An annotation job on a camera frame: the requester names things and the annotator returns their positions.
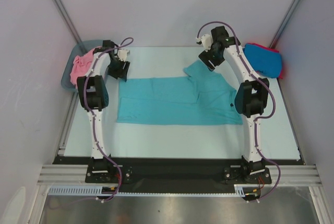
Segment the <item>teal t shirt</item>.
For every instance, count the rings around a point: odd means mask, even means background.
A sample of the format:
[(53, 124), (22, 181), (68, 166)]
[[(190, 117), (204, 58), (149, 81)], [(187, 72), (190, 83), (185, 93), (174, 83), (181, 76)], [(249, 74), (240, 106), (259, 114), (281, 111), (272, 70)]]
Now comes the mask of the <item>teal t shirt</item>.
[(241, 125), (236, 90), (196, 61), (183, 77), (136, 78), (119, 84), (117, 122), (144, 125)]

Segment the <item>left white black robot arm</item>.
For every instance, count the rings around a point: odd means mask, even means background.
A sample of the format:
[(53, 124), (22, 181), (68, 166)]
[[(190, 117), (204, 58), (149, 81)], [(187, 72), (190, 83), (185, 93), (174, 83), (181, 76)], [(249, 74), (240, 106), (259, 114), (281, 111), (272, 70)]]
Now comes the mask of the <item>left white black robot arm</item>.
[(127, 80), (130, 62), (127, 60), (129, 50), (125, 48), (133, 40), (128, 37), (120, 44), (111, 40), (103, 41), (102, 46), (93, 49), (92, 62), (87, 72), (77, 78), (80, 104), (88, 115), (91, 130), (92, 151), (88, 173), (90, 176), (97, 175), (104, 182), (114, 179), (117, 167), (104, 141), (103, 125), (109, 105), (105, 80), (108, 76)]

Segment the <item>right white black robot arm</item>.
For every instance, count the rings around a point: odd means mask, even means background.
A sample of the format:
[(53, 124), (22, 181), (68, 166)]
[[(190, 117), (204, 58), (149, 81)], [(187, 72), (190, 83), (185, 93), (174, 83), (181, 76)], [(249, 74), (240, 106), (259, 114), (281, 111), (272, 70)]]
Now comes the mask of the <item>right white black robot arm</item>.
[(253, 183), (265, 171), (265, 159), (261, 153), (260, 119), (267, 106), (269, 81), (261, 78), (247, 60), (241, 43), (233, 32), (229, 35), (225, 22), (217, 21), (219, 27), (211, 30), (211, 34), (197, 34), (197, 44), (204, 50), (200, 60), (212, 72), (226, 61), (240, 84), (234, 99), (234, 106), (242, 116), (244, 127), (244, 153), (241, 158), (241, 178)]

